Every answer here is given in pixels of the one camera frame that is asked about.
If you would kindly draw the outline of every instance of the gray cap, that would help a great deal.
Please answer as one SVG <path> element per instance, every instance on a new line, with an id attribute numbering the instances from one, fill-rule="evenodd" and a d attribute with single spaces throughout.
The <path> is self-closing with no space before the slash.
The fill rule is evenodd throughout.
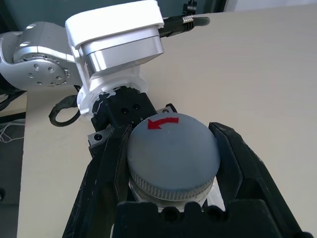
<path id="1" fill-rule="evenodd" d="M 134 182 L 151 196 L 171 201 L 206 190 L 220 164 L 212 132 L 179 113 L 157 114 L 142 121 L 130 135 L 127 157 Z"/>

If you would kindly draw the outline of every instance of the knurled edge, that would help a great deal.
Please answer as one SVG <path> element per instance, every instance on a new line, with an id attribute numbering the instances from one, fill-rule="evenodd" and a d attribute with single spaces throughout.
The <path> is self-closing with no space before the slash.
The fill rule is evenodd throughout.
<path id="1" fill-rule="evenodd" d="M 205 191 L 213 182 L 213 178 L 208 180 L 206 183 L 204 183 L 201 186 L 198 186 L 191 190 L 179 190 L 179 191 L 171 191 L 166 189 L 161 189 L 156 186 L 153 186 L 146 182 L 144 179 L 139 177 L 135 172 L 130 170 L 130 174 L 136 185 L 142 189 L 144 192 L 148 193 L 149 195 L 163 199 L 163 200 L 170 200 L 170 201 L 181 201 L 190 199 L 192 197 L 197 196 L 198 194 Z"/>

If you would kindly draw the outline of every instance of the floor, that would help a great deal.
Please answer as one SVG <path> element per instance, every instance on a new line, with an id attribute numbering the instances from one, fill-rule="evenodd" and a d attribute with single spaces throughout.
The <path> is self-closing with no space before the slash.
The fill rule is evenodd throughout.
<path id="1" fill-rule="evenodd" d="M 13 117 L 0 117 L 0 237 L 16 238 L 19 197 L 21 183 L 21 169 L 23 156 L 23 139 L 17 139 L 24 135 L 25 114 L 19 114 L 20 120 L 11 124 L 2 134 L 2 129 Z"/>

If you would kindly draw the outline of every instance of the beige table surface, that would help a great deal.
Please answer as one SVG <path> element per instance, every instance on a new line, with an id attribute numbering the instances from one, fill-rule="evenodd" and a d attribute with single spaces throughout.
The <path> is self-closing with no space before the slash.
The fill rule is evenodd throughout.
<path id="1" fill-rule="evenodd" d="M 155 108 L 233 127 L 260 156 L 303 230 L 317 236 L 317 5 L 211 14 L 163 39 L 142 66 Z M 86 121 L 48 114 L 72 88 L 28 93 L 18 238 L 60 238 L 90 161 Z M 71 117 L 74 110 L 64 112 Z"/>

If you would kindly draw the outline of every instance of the black cable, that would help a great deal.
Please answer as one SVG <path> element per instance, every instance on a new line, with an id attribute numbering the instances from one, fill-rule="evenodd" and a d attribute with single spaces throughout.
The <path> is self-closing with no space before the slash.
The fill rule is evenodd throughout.
<path id="1" fill-rule="evenodd" d="M 207 26 L 209 23 L 209 17 L 194 17 L 194 26 Z"/>
<path id="2" fill-rule="evenodd" d="M 74 85 L 74 87 L 76 91 L 79 92 L 80 86 Z M 80 117 L 79 110 L 71 119 L 64 122 L 56 121 L 56 117 L 61 110 L 75 107 L 77 107 L 77 95 L 70 95 L 65 97 L 63 100 L 57 103 L 55 107 L 52 108 L 51 113 L 49 114 L 51 124 L 58 127 L 64 127 L 74 123 Z"/>
<path id="3" fill-rule="evenodd" d="M 191 31 L 195 26 L 207 26 L 209 17 L 173 16 L 164 19 L 164 27 L 158 30 L 159 36 L 170 37 Z"/>
<path id="4" fill-rule="evenodd" d="M 25 91 L 20 91 L 20 92 L 15 92 L 15 93 L 10 93 L 8 94 L 8 98 L 5 99 L 3 102 L 0 103 L 0 111 L 4 110 L 9 104 L 20 97 Z"/>

